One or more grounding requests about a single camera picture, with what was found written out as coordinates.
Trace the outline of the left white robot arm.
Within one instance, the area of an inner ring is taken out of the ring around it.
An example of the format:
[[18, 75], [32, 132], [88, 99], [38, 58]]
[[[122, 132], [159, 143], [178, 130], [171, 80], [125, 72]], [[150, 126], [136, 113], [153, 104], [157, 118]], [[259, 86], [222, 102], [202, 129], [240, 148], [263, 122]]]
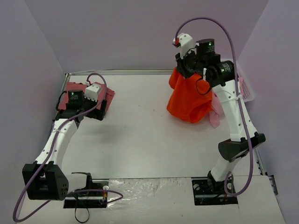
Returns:
[[93, 192], [89, 174], [61, 170], [66, 149], [84, 117], [103, 120], [107, 90], [97, 84], [85, 90], [68, 90], [65, 108], [59, 109], [54, 128], [40, 155], [32, 164], [25, 164], [22, 175], [31, 200], [64, 200], [76, 190], [83, 195]]

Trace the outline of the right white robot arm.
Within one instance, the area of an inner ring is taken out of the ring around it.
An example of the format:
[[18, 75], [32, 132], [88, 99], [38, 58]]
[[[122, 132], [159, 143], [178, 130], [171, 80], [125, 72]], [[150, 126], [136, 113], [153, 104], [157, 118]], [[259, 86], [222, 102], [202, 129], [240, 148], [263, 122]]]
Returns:
[[265, 142], [265, 135], [252, 124], [242, 94], [240, 79], [234, 61], [221, 61], [215, 53], [214, 39], [194, 41], [185, 33], [174, 38], [173, 45], [180, 49], [176, 54], [178, 72], [185, 78], [198, 75], [206, 81], [208, 89], [218, 97], [228, 122], [230, 138], [218, 144], [220, 157], [207, 175], [207, 187], [217, 193], [233, 179], [232, 172], [241, 158], [249, 155], [253, 164], [253, 149]]

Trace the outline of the orange t shirt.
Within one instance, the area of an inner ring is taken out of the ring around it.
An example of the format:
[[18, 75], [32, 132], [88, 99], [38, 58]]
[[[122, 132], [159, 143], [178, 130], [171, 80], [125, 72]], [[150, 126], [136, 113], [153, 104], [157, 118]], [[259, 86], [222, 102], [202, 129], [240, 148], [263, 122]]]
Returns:
[[201, 75], [193, 74], [184, 78], [177, 68], [174, 68], [169, 79], [173, 89], [167, 104], [167, 111], [174, 117], [188, 123], [197, 123], [212, 109], [212, 92], [208, 82]]

